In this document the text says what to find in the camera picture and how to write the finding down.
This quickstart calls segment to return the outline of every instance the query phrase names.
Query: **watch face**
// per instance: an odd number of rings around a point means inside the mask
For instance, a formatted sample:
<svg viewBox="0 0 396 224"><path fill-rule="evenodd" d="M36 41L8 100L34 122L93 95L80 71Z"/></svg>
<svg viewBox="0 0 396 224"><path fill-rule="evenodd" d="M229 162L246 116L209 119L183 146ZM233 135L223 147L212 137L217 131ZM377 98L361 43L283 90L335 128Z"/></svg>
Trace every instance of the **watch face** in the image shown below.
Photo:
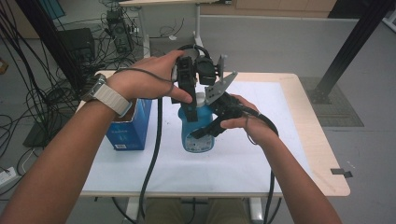
<svg viewBox="0 0 396 224"><path fill-rule="evenodd" d="M94 99L94 95L99 87L106 83L106 77L102 74L97 74L94 77L90 77L87 79L84 87L81 90L81 100L88 102Z"/></svg>

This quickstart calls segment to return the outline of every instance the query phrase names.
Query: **black metal pole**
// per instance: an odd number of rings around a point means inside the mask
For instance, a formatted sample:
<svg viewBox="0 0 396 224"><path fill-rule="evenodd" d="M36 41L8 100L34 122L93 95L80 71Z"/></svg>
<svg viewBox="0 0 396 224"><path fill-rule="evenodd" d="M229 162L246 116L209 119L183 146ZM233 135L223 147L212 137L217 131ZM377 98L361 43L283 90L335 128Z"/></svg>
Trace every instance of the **black metal pole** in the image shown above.
<svg viewBox="0 0 396 224"><path fill-rule="evenodd" d="M332 64L326 71L322 80L309 92L311 102L314 104L328 104L329 93L338 79L347 70L349 64L361 50L367 39L389 11L394 0L372 1L363 13L356 26L353 28L343 47L338 51Z"/></svg>
<svg viewBox="0 0 396 224"><path fill-rule="evenodd" d="M64 46L52 19L41 6L39 0L16 0L27 20L40 36L55 62L64 72L76 93L80 93L85 84L81 71Z"/></svg>

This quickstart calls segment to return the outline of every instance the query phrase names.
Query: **hand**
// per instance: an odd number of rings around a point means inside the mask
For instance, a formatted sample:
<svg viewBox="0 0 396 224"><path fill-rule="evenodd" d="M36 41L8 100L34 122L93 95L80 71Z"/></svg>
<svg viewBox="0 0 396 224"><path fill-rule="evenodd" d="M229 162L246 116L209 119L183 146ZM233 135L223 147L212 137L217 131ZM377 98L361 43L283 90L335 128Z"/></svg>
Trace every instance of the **hand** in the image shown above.
<svg viewBox="0 0 396 224"><path fill-rule="evenodd" d="M132 67L140 68L158 77L171 80L171 71L175 65L175 61L183 54L184 51L182 50L173 50L159 58L150 57L142 59ZM113 89L128 100L132 98L157 98L166 94L166 96L185 103L192 101L191 96L178 87L173 87L171 90L173 83L159 80L143 72L122 71L109 78L107 84L109 86L111 85Z"/></svg>
<svg viewBox="0 0 396 224"><path fill-rule="evenodd" d="M240 95L233 95L239 102L252 108L256 111L259 111L257 107L243 98ZM276 134L268 127L268 125L256 117L245 115L239 119L227 119L221 122L221 128L224 129L233 129L233 128L244 128L247 134L251 137L251 139L262 146L268 141L270 138L276 137Z"/></svg>

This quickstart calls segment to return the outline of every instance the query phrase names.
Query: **khaki pants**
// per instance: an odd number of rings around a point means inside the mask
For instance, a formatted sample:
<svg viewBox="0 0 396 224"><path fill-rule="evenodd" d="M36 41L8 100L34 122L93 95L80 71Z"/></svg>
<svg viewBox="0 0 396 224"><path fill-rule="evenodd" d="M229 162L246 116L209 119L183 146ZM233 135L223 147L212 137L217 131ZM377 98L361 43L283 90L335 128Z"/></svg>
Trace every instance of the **khaki pants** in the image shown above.
<svg viewBox="0 0 396 224"><path fill-rule="evenodd" d="M147 224L185 224L180 199L147 199ZM209 199L207 224L248 224L241 199Z"/></svg>

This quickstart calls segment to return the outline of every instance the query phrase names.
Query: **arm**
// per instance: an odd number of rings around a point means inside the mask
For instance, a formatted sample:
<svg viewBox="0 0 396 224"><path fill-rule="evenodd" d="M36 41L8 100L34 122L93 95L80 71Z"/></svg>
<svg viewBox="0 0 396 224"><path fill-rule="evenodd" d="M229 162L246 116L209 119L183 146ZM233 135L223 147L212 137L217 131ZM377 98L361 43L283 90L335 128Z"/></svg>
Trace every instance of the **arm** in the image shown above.
<svg viewBox="0 0 396 224"><path fill-rule="evenodd" d="M182 54L183 51L172 51L161 58L144 59L134 67L170 79L175 60ZM107 84L127 100L162 96L171 85L135 71L118 73ZM186 92L176 87L169 96L186 103L191 101ZM85 104L23 178L0 216L0 223L65 223L115 116L112 109L99 101Z"/></svg>
<svg viewBox="0 0 396 224"><path fill-rule="evenodd" d="M243 105L258 111L246 99ZM248 117L224 120L221 127L244 128L263 150L295 223L341 223L332 205L289 152L279 137L261 120Z"/></svg>

